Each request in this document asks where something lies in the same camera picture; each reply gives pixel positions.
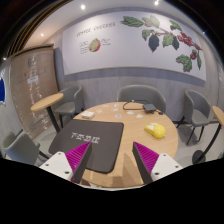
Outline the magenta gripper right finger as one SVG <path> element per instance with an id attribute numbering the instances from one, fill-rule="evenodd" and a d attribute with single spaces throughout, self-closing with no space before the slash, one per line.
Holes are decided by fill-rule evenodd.
<path id="1" fill-rule="evenodd" d="M 182 169 L 182 166 L 167 153 L 158 154 L 140 143 L 133 143 L 132 152 L 144 184 Z"/>

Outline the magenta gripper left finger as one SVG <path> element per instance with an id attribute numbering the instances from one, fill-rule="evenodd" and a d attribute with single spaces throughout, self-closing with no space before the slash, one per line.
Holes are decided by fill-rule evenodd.
<path id="1" fill-rule="evenodd" d="M 66 153 L 61 151 L 55 153 L 40 168 L 65 180 L 79 184 L 91 152 L 92 143 L 87 142 Z"/>

